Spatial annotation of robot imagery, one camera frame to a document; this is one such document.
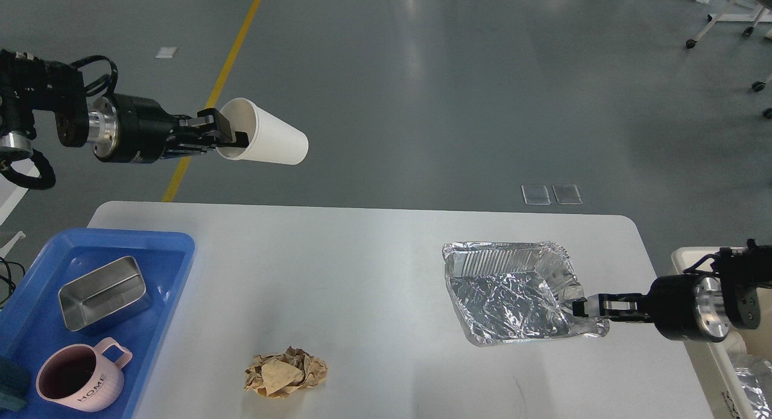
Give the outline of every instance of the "white table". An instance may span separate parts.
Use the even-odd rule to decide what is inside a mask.
[[[614,323],[601,339],[474,347],[442,271],[451,241],[563,244],[585,292],[646,292],[623,216],[108,202],[89,227],[185,232],[188,284],[135,417],[710,417],[683,343]],[[327,381],[244,392],[253,355],[304,348]]]

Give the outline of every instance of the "foil container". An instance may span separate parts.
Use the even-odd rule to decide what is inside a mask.
[[[732,353],[729,356],[739,385],[750,401],[756,419],[772,418],[772,364],[764,358]]]
[[[442,257],[448,293],[475,345],[609,332],[604,318],[574,317],[571,303],[584,289],[558,244],[458,242]]]

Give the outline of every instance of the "brown paper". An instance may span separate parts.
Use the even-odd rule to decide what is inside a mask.
[[[268,398],[286,398],[298,389],[323,382],[327,378],[327,364],[300,348],[290,347],[284,353],[255,356],[245,373],[245,391]]]

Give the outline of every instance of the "pink mug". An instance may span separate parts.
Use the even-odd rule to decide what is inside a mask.
[[[103,356],[113,346],[124,352],[114,363]],[[96,347],[69,345],[43,364],[35,387],[48,402],[80,411],[100,411],[115,402],[124,389],[121,369],[131,358],[131,352],[113,338],[102,339]]]

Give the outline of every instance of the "floor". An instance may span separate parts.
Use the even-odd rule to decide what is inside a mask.
[[[105,54],[118,92],[193,114],[251,1],[0,0],[0,46]],[[725,1],[263,0],[218,105],[251,98],[309,154],[197,157],[176,201],[625,215],[659,274],[676,248],[772,243],[772,94],[749,89],[772,71],[769,25],[684,49]],[[38,128],[58,183],[2,225],[27,233],[9,255],[27,266],[107,200],[160,200],[176,168],[102,164],[59,145],[52,116]],[[584,204],[526,205],[532,183],[575,183]]]

